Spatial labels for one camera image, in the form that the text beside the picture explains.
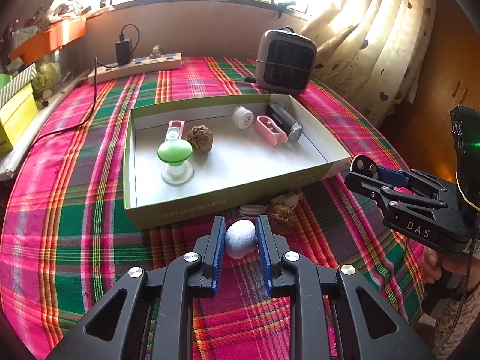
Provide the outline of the right hand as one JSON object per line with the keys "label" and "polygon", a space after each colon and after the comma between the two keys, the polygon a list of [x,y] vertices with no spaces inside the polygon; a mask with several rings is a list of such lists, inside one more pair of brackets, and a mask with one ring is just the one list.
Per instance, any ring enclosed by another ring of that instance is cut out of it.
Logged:
{"label": "right hand", "polygon": [[[433,284],[440,279],[442,270],[454,274],[466,275],[469,261],[469,256],[465,253],[457,256],[448,255],[446,257],[441,257],[438,252],[425,247],[423,252],[422,280],[425,284]],[[479,261],[473,258],[470,266],[467,292],[471,293],[478,286]]]}

